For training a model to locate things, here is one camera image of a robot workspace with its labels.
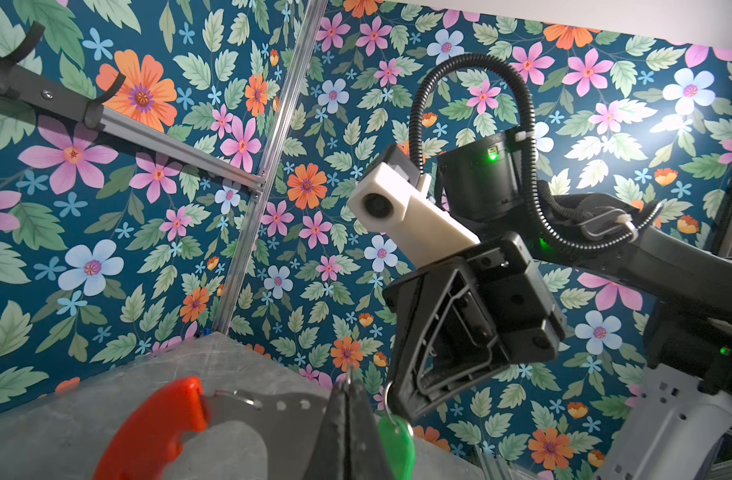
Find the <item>black hook rail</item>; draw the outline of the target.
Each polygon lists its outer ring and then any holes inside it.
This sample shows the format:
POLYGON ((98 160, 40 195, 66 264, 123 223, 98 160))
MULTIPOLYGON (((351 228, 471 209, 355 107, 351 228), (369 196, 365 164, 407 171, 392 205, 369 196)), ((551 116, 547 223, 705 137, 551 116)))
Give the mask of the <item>black hook rail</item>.
POLYGON ((19 62, 35 50, 46 28, 34 22, 20 44, 6 56, 0 56, 0 96, 21 100, 32 106, 83 123, 97 130, 104 115, 104 103, 113 98, 126 81, 118 73, 111 86, 96 98, 88 98, 22 66, 19 62))

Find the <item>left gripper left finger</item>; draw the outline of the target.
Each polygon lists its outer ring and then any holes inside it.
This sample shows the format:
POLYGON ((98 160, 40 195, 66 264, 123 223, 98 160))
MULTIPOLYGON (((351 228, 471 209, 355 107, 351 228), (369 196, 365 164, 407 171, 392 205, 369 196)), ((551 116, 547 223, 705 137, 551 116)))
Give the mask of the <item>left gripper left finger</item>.
POLYGON ((347 380, 333 387, 303 479, 345 480, 350 475, 349 390, 347 380))

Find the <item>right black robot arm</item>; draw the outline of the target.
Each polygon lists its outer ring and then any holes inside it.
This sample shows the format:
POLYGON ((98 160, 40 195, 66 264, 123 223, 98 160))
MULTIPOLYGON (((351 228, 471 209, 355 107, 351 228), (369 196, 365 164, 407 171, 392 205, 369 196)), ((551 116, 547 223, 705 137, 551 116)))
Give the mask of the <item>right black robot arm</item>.
POLYGON ((653 295, 639 400, 597 471, 600 479, 694 479, 732 427, 732 260, 679 241, 642 208, 607 194, 553 195, 537 177, 529 88, 515 69, 463 54, 431 70, 414 97, 411 161, 422 164, 431 92, 468 68, 498 75, 519 122, 438 163, 447 210, 395 210, 414 271, 385 297, 398 319, 387 406, 415 421, 512 364, 556 358, 568 329, 537 265, 576 267, 653 295))

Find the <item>green key tag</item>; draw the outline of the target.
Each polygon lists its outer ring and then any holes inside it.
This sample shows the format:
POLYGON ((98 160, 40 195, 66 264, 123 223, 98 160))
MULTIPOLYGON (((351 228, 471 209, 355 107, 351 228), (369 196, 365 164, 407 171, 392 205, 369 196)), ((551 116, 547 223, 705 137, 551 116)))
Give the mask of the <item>green key tag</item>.
POLYGON ((396 480, 411 480, 416 462, 414 431, 411 424, 394 414, 389 405, 392 381, 385 386, 383 395, 384 416, 377 423, 377 430, 390 472, 396 480))

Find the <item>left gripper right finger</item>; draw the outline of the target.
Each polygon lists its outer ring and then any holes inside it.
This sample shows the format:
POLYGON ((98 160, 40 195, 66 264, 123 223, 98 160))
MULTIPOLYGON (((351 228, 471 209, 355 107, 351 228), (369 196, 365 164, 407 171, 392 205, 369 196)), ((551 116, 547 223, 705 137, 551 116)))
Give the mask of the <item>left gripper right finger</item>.
POLYGON ((349 384, 349 478, 393 479, 365 387, 349 384))

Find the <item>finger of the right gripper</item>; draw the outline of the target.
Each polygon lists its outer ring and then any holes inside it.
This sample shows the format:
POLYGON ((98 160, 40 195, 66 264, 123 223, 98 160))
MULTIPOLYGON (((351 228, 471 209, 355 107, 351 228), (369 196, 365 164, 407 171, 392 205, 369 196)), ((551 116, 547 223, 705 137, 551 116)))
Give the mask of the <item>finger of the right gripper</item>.
POLYGON ((437 300, 425 281, 392 284, 385 291, 387 306, 396 315, 396 333, 388 381, 387 404, 406 420, 419 420, 431 401, 418 386, 423 342, 433 322, 437 300))
POLYGON ((471 268, 454 258, 421 269, 401 281, 425 281, 437 300, 423 342, 418 386, 431 401, 426 413, 445 400, 489 379, 502 368, 498 335, 481 300, 471 268))

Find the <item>metal key organizer red handle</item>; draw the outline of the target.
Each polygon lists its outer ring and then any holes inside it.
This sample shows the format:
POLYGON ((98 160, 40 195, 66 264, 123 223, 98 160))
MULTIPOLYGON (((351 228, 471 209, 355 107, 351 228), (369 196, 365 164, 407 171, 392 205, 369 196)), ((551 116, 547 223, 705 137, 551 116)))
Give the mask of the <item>metal key organizer red handle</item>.
POLYGON ((184 444, 209 428, 237 422, 262 440, 270 479, 300 479, 311 460, 328 400, 293 392, 204 392, 190 376, 160 388, 118 429, 93 474, 95 479, 161 479, 184 444))

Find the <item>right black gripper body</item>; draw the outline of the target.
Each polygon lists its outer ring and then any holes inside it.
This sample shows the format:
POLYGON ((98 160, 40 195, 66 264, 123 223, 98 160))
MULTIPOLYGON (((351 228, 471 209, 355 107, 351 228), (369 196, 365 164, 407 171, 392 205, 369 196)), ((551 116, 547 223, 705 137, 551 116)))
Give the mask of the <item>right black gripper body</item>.
POLYGON ((515 232, 463 252, 509 363, 550 362, 566 337, 566 316, 515 232))

